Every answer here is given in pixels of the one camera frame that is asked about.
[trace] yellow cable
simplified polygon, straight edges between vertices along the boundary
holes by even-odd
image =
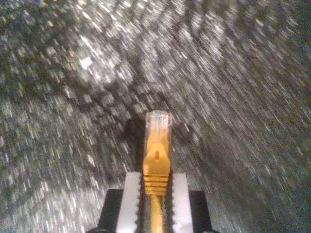
[[[171,170],[171,115],[159,111],[147,114],[146,135],[143,179],[151,200],[151,233],[163,233],[162,198],[166,196]]]
[[[151,233],[163,233],[162,197],[150,195],[151,199]]]

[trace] yellow ethernet cable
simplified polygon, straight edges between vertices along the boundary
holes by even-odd
[[[151,200],[151,233],[163,233],[162,198],[171,170],[171,120],[171,115],[163,111],[147,114],[143,176],[145,193]]]

